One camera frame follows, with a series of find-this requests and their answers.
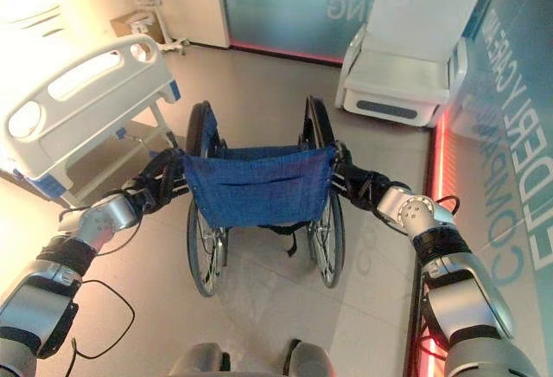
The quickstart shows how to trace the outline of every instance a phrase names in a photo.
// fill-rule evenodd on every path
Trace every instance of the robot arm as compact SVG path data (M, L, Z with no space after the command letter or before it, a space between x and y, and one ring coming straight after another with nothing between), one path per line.
M401 182L352 165L341 147L335 187L356 207L405 233L423 266L422 312L436 344L448 351L445 375L538 376L509 341L514 321L486 268L459 234L453 215Z
M127 186L60 220L59 234L0 299L0 377L35 375L36 359L55 354L79 306L73 298L102 246L144 214L188 192L180 150L165 150Z

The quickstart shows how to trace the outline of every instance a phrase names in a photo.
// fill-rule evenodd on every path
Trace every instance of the strap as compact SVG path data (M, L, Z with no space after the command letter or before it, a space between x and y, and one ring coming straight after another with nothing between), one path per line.
M292 235L292 238L294 239L294 243L292 244L292 247L286 251L286 253L292 257L297 252L297 240L296 240L296 230L299 228L307 226L309 222L308 221L300 221L296 224L293 224L292 226L271 226L271 225L265 225L260 226L261 228L268 228L269 230L272 230L276 234L282 234L286 236Z

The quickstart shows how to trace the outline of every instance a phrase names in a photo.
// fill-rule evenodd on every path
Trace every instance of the glass wall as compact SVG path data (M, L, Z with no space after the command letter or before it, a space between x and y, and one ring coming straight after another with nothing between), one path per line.
M225 0L231 44L342 60L372 0Z
M480 0L458 101L436 128L434 195L511 306L515 343L553 375L553 0Z

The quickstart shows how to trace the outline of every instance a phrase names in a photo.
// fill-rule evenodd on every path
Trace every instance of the white armchair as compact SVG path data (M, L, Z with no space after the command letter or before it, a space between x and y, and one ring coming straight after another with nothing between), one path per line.
M434 126L467 74L461 33L476 1L374 0L346 51L336 107Z

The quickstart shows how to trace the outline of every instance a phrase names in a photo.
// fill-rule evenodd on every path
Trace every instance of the tiled floor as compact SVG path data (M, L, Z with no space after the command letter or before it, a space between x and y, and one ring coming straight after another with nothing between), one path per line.
M318 95L356 164L414 190L423 187L428 132L334 109L336 68L199 47L184 57L170 54L168 64L183 99L162 110L178 135L186 134L191 106L208 99L232 147L294 144L305 97ZM149 122L146 116L138 120ZM7 280L52 235L60 209L3 180L0 195L0 278ZM277 372L295 337L325 348L338 375L400 374L414 263L403 236L342 201L346 265L338 286L329 290L308 260L305 233L298 235L299 250L289 258L289 238L257 228L232 230L223 284L217 296L205 299L188 271L189 200L181 197L146 217L123 251L94 261L86 277L121 291L137 310L137 321L105 357L78 359L73 376L163 375L198 342L218 342L231 353L234 370ZM121 233L106 249L128 234ZM95 284L76 299L81 308L70 336L93 354L117 337L130 314ZM69 361L68 339L56 356L40 361L38 375L63 375Z

